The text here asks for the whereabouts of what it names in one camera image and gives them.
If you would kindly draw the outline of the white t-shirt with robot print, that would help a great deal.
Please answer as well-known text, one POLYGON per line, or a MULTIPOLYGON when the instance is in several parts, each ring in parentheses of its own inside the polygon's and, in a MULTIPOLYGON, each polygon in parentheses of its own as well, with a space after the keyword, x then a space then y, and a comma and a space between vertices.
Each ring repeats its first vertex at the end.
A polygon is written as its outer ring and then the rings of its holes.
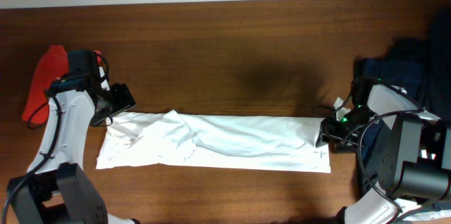
POLYGON ((125 112, 108 126, 97 168, 195 166, 329 173, 321 119, 125 112))

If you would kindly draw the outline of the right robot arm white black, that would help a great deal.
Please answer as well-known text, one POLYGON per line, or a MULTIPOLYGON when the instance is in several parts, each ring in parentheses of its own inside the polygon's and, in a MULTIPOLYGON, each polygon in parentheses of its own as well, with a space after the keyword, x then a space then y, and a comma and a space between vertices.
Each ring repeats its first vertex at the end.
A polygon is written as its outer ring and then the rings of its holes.
POLYGON ((343 207, 334 223, 396 223, 450 217, 450 122, 428 112, 402 87, 379 78, 352 81, 346 100, 354 108, 341 115, 333 108, 321 122, 316 146, 331 144, 354 152, 370 189, 343 207), (378 170, 364 166, 364 137, 375 124, 389 129, 378 170))

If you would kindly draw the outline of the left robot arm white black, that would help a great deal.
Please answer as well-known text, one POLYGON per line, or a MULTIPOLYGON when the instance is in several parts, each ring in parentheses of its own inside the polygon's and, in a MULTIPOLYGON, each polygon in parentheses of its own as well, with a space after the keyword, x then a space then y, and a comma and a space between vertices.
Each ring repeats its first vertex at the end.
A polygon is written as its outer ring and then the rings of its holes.
POLYGON ((68 54, 69 71, 45 94, 49 117, 39 151, 26 174, 12 178, 2 223, 13 209, 19 223, 125 223, 110 214, 82 162, 89 127, 135 107, 125 84, 109 84, 109 64, 98 52, 68 54))

